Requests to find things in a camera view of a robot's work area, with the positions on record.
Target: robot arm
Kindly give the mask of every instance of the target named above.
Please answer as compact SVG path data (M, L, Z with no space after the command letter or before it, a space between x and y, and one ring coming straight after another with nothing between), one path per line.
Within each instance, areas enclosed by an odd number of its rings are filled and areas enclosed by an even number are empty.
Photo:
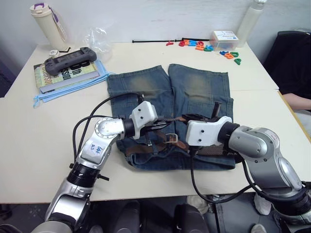
M216 117L217 108L214 110L214 116L207 121L187 120L186 142L190 145L190 151L224 144L238 152L262 191L255 186L253 188L270 200L284 219L295 224L310 224L311 200L290 163L282 157L278 136L266 128L251 129L232 123L229 117ZM124 137L138 139L143 128L163 127L160 124L155 127L150 125L156 120L154 106L146 101L132 111L129 119L100 119L53 198L45 222L32 233L71 233L79 229L90 206L89 197L94 183L97 178L103 178L100 171L112 144Z
M291 164L280 152L278 136L267 128L249 128L232 123L229 117L210 122L188 122L186 142L191 147L224 144L247 162L260 196L271 201L282 218L291 224L311 224L311 198ZM245 175L250 180L245 162Z
M124 137L140 137L140 130L157 120L153 105L144 101L129 119L104 117L97 121L92 136L54 196L46 212L45 222L32 233L71 233L79 229L88 213L89 197L111 151L111 146Z

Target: blue jeans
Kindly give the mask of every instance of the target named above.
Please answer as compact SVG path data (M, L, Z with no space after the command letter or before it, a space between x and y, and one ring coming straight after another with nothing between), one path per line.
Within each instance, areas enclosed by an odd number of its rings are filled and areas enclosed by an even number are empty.
M150 101L158 116L179 117L182 114L197 113L210 117L215 101L222 102L219 116L233 117L233 99L230 97L227 73L198 70L178 64L170 64L169 76L161 66L150 69L111 75L107 79L108 92L111 96L138 92ZM111 101L113 117L129 116L137 106L136 96L123 96ZM179 140L185 142L187 126L182 122L174 122L162 129L163 133L176 133ZM153 145L162 142L159 136L149 133ZM117 146L125 153L127 148L137 144L145 145L146 138L125 138L118 141ZM211 147L209 156L196 155L194 168L208 170L233 169L235 160L232 155L221 155L222 147ZM132 166L144 170L174 170L189 169L190 157L182 149L170 146L157 151L153 146L153 153L133 153L126 156Z

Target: purple strap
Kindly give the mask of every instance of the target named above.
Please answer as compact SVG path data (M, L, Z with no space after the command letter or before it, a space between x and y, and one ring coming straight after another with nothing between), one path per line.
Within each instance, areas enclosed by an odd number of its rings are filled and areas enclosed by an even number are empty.
M57 15L54 13L53 9L51 7L49 7L49 9L52 11L53 13L53 17L55 19L55 22L57 23L58 22L58 18L57 18Z
M42 6L42 8L43 8L43 7L44 7L44 3L43 3L43 2L41 2L41 3L36 3L36 4L35 4L35 7L34 7L34 10L35 10L35 8L36 8L37 6Z

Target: water bottle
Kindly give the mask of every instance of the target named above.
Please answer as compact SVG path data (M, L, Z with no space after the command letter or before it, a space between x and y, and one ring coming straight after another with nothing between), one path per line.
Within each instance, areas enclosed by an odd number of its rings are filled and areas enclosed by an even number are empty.
M254 0L251 6L248 8L237 31L237 37L239 39L238 47L244 46L250 33L256 25L259 16L263 12L263 7L266 1L267 0Z
M66 32L52 8L48 4L42 2L32 5L30 11L53 49L59 51L67 50L68 45L65 43Z

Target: blue cloth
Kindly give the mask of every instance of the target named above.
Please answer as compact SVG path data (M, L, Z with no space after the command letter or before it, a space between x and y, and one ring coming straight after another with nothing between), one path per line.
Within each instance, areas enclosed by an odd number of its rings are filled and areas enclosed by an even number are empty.
M51 100L58 98L60 96L64 96L64 95L69 94L71 92L78 91L78 90L81 90L83 88L86 88L86 87L98 84L102 81L105 81L106 78L110 74L112 74L111 72L106 71L105 67L103 66L103 64L101 63L100 60L96 60L94 63L97 67L99 77L91 79L91 80L87 80L84 82L80 82L80 83L77 83L74 85L70 85L70 86L67 86L67 87L64 87L64 88L61 88L58 90L54 90L52 92L48 92L45 94L39 94L39 95L35 96L35 98L34 98L34 101L35 101L34 108L36 108L39 105L40 100L42 100L44 103L46 103L46 102L51 101Z
M110 75L107 79L108 92L111 96L138 92L150 101L158 116L179 117L182 114L197 113L207 117L211 116L214 102L221 101L219 116L233 117L233 99L229 92L229 79L227 73L197 70L178 64L169 66L169 76L161 66L150 69ZM137 106L135 96L122 96L111 101L113 117L129 116ZM163 133L176 133L179 140L185 142L187 126L182 122L174 122L161 130ZM149 133L154 145L163 141L154 133ZM145 136L138 140L125 138L117 141L120 151L125 153L127 148L137 144L145 145ZM223 170L233 169L235 160L233 156L223 156L219 147L210 147L210 156L196 155L195 169ZM173 170L189 169L189 155L180 148L171 146L162 151L153 153L132 153L125 156L132 166L144 170Z

